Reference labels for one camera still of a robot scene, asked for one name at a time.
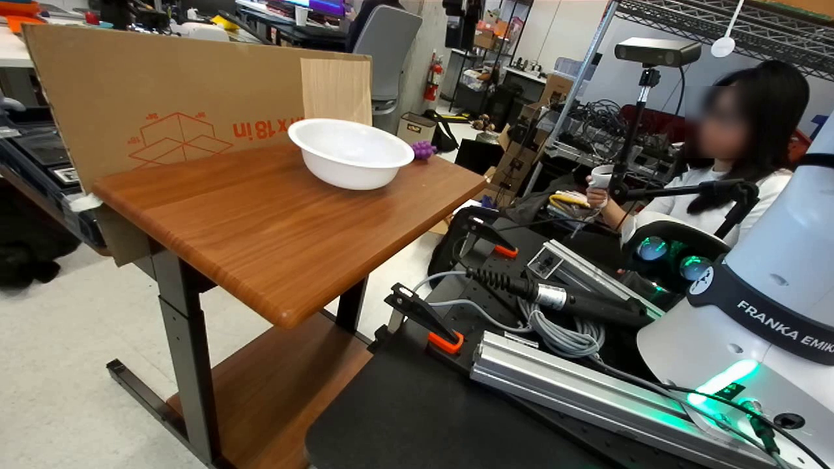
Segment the black hair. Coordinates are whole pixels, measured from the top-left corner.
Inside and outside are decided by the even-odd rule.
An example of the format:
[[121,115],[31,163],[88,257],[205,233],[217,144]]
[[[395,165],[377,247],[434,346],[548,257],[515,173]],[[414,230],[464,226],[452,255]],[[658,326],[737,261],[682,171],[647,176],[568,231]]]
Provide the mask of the black hair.
[[[768,60],[754,68],[744,68],[718,80],[704,99],[704,110],[712,109],[723,87],[735,84],[739,111],[750,127],[744,154],[733,163],[722,179],[758,182],[778,169],[790,168],[788,144],[805,112],[811,90],[805,77],[794,66]],[[687,139],[679,162],[691,168],[708,168],[713,160],[701,155],[697,139]],[[717,209],[731,201],[723,196],[699,195],[687,207],[688,214]]]

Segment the wire shelf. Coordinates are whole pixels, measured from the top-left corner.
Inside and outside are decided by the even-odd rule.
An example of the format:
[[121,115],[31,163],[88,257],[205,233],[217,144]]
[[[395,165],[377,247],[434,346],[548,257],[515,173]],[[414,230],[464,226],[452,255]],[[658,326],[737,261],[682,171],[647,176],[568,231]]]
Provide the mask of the wire shelf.
[[[616,16],[712,44],[726,32],[736,0],[622,0]],[[731,36],[747,57],[777,58],[834,81],[834,28],[745,4]]]

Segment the computer monitor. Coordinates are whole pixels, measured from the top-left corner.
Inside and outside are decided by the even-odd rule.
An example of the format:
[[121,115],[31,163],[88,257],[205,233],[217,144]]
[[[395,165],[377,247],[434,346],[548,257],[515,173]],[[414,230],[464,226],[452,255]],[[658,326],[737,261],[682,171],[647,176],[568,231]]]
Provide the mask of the computer monitor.
[[344,16],[344,3],[342,0],[284,0],[293,5],[307,7],[314,12],[333,17]]

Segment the black bag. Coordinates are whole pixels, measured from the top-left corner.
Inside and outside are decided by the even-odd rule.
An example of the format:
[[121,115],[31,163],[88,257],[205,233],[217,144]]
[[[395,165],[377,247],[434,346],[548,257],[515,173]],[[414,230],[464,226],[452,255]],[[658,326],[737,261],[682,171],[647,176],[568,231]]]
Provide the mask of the black bag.
[[449,128],[449,123],[443,120],[440,114],[431,109],[426,109],[423,117],[431,119],[438,124],[435,126],[435,135],[431,138],[431,144],[437,148],[437,153],[446,153],[458,148],[458,141],[455,140],[455,136]]

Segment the white shirt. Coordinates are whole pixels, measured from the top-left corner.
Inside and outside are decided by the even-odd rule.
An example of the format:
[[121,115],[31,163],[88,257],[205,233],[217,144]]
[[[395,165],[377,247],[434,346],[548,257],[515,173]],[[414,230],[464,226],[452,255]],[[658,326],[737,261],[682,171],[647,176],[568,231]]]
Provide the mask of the white shirt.
[[[714,181],[720,179],[724,174],[726,173],[713,171],[712,168],[690,169],[674,178],[666,187],[681,187],[700,184],[706,181]],[[756,207],[751,210],[741,223],[734,226],[730,230],[730,233],[727,233],[727,236],[724,237],[724,242],[727,245],[733,247],[740,239],[747,235],[747,232],[750,231],[750,228],[759,220],[761,215],[765,213],[765,210],[773,204],[777,195],[785,188],[788,181],[791,180],[792,175],[793,173],[790,171],[780,169],[756,183],[759,186],[759,203],[756,204]],[[731,201],[718,209],[704,210],[699,214],[688,214],[686,209],[689,207],[689,203],[695,200],[697,196],[697,194],[689,194],[675,195],[673,197],[655,197],[644,210],[667,214],[687,224],[691,224],[698,229],[702,229],[707,233],[715,233],[718,227],[724,223],[725,215],[727,215],[735,202]]]

